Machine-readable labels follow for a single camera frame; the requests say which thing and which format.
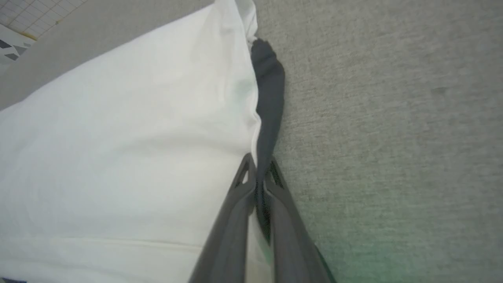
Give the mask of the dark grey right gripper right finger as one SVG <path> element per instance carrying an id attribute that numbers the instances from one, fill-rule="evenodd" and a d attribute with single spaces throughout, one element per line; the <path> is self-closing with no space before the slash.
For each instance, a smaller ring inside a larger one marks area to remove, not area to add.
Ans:
<path id="1" fill-rule="evenodd" d="M 270 203 L 270 242 L 275 283 L 333 283 L 334 276 L 307 232 L 278 162 L 264 181 Z"/>

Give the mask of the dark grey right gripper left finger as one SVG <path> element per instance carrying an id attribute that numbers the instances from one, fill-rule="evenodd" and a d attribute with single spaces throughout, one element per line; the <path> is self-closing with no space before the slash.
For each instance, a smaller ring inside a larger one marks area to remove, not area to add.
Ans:
<path id="1" fill-rule="evenodd" d="M 244 283 L 248 222 L 253 209 L 256 166 L 245 154 L 207 237 L 190 283 Z"/>

